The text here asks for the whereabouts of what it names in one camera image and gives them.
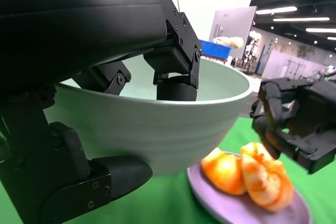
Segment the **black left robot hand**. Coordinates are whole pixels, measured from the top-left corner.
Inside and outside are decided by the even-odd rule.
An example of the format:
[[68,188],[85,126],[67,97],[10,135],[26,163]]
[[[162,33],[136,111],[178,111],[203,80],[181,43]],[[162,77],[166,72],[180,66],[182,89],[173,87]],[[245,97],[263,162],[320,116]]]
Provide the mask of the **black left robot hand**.
[[44,115],[69,78],[118,95],[138,55],[158,100],[196,100],[201,43],[172,0],[1,0],[1,182],[23,223],[64,223],[152,177],[135,157],[88,160],[77,132]]

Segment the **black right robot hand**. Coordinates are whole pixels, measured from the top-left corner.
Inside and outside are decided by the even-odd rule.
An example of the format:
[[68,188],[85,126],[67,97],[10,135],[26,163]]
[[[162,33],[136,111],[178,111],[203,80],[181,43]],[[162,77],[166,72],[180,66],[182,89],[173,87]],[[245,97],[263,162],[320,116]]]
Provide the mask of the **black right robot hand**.
[[314,174],[335,159],[335,81],[262,81],[252,127],[270,155],[281,154]]

